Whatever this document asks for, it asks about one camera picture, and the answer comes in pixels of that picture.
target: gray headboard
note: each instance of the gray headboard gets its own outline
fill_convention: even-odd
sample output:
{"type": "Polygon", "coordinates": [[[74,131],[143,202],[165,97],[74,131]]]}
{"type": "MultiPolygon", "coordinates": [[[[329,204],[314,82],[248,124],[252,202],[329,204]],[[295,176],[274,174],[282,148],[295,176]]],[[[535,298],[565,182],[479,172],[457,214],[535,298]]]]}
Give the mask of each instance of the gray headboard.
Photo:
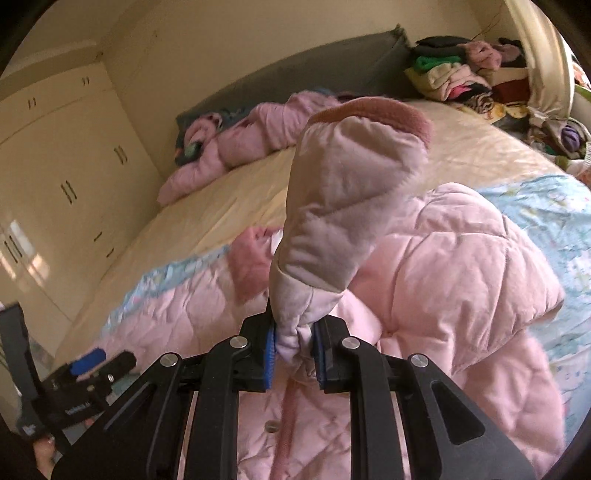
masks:
{"type": "Polygon", "coordinates": [[[394,30],[350,38],[306,50],[224,87],[177,117],[261,102],[285,102],[292,93],[323,87],[333,92],[420,98],[403,70],[411,64],[411,50],[400,25],[394,30]]]}

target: metal pivot screw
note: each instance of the metal pivot screw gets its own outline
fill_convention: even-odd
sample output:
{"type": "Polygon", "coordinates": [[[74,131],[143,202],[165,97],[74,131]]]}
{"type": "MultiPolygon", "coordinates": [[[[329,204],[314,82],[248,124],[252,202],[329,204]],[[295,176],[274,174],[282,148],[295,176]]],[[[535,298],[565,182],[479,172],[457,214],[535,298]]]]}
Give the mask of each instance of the metal pivot screw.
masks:
{"type": "Polygon", "coordinates": [[[230,345],[234,348],[244,348],[246,345],[248,345],[248,339],[241,336],[233,337],[230,340],[230,345]]]}
{"type": "Polygon", "coordinates": [[[349,350],[355,350],[356,348],[359,348],[361,343],[355,337],[346,337],[341,341],[341,345],[343,345],[345,348],[348,348],[349,350]]]}
{"type": "Polygon", "coordinates": [[[165,353],[160,358],[160,365],[163,367],[174,367],[178,363],[178,355],[176,353],[165,353]]]}
{"type": "Polygon", "coordinates": [[[429,364],[429,359],[426,356],[421,355],[420,353],[413,355],[410,358],[410,361],[413,363],[415,367],[419,368],[425,368],[429,364]]]}
{"type": "Polygon", "coordinates": [[[269,420],[265,422],[265,431],[268,433],[277,433],[281,424],[277,420],[269,420]]]}

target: coat button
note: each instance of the coat button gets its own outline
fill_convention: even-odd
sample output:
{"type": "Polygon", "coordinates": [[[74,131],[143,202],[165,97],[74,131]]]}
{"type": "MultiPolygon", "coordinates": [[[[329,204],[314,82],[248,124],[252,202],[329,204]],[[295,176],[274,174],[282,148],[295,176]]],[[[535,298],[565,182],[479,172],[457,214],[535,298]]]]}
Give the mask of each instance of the coat button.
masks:
{"type": "Polygon", "coordinates": [[[279,427],[281,423],[278,420],[269,420],[265,423],[265,431],[268,433],[277,433],[279,432],[279,427]]]}

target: pink fur trim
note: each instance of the pink fur trim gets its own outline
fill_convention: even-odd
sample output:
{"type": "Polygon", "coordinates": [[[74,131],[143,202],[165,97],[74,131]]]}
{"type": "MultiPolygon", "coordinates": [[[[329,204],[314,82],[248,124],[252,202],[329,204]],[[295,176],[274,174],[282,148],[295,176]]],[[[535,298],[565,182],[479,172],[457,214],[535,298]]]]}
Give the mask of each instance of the pink fur trim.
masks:
{"type": "Polygon", "coordinates": [[[419,137],[429,148],[433,125],[425,115],[406,103],[385,97],[362,97],[341,106],[329,108],[310,118],[309,124],[340,122],[348,116],[368,118],[395,130],[419,137]]]}

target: beige bedsheet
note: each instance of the beige bedsheet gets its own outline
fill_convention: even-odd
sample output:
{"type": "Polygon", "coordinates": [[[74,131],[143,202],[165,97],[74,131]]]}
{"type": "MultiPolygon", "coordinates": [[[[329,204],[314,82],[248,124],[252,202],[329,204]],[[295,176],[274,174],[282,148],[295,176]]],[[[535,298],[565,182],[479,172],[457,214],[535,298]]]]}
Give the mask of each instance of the beige bedsheet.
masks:
{"type": "MultiPolygon", "coordinates": [[[[561,173],[480,118],[440,103],[414,104],[435,124],[430,166],[417,193],[450,181],[476,188],[561,173]]],[[[111,310],[147,271],[226,244],[249,225],[281,225],[293,154],[290,148],[241,167],[162,210],[107,272],[57,351],[55,366],[89,347],[111,310]]]]}

